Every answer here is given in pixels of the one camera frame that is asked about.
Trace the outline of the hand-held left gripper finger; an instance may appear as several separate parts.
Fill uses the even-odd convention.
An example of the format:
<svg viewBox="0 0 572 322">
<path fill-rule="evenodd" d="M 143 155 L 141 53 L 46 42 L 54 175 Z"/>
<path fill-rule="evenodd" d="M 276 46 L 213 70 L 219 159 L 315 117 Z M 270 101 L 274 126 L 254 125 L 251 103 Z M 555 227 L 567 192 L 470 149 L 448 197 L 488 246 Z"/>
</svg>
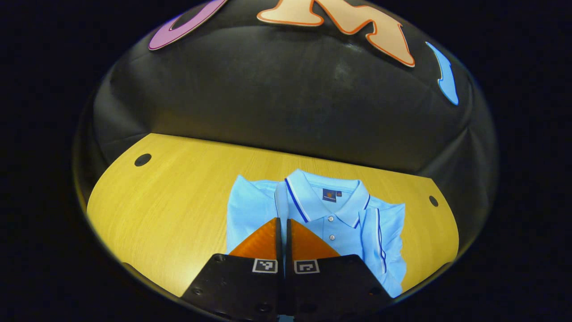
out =
<svg viewBox="0 0 572 322">
<path fill-rule="evenodd" d="M 283 277 L 281 222 L 273 218 L 229 254 L 214 254 L 182 301 L 231 322 L 274 322 Z"/>
<path fill-rule="evenodd" d="M 339 255 L 288 220 L 285 312 L 295 322 L 357 322 L 393 303 L 359 255 Z"/>
</svg>

